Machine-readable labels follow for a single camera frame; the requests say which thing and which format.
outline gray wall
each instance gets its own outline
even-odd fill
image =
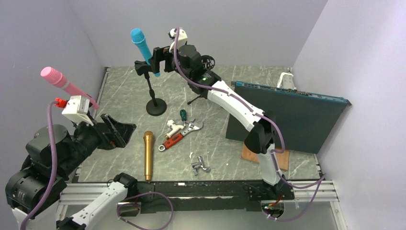
[[[298,89],[353,104],[319,153],[349,229],[405,229],[405,12],[402,0],[330,0],[293,67]]]
[[[181,26],[218,64],[292,66],[327,0],[68,0],[105,66],[142,60],[130,31],[141,28],[150,49],[168,46]]]
[[[40,76],[46,66],[65,73],[93,97],[103,65],[65,0],[14,0],[0,3],[0,229],[16,230],[4,188],[27,156],[25,144],[46,126],[46,107],[69,95]],[[71,124],[53,109],[54,124]]]

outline gold microphone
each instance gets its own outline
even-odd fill
[[[145,144],[145,180],[150,181],[152,179],[152,151],[154,147],[154,134],[151,131],[144,133],[144,144]]]

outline red connector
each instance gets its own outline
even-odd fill
[[[56,107],[59,107],[59,108],[65,108],[65,107],[66,107],[66,104],[68,103],[67,100],[60,99],[60,98],[55,98],[55,101],[58,102],[57,104],[55,104],[55,106],[56,106]]]

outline pink microphone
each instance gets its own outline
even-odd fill
[[[66,77],[58,70],[56,70],[52,67],[49,67],[49,66],[45,67],[41,71],[41,76],[51,85],[54,85],[58,88],[63,89],[65,92],[69,93],[71,96],[81,95],[81,96],[85,96],[85,97],[89,98],[90,102],[92,103],[93,109],[100,108],[100,106],[96,103],[96,101],[93,98],[91,98],[89,95],[85,94],[85,92],[83,92],[78,87],[76,87],[76,85],[69,82],[66,79]]]

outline screwdriver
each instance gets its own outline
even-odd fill
[[[182,121],[186,121],[186,110],[180,110],[180,118],[182,119]]]

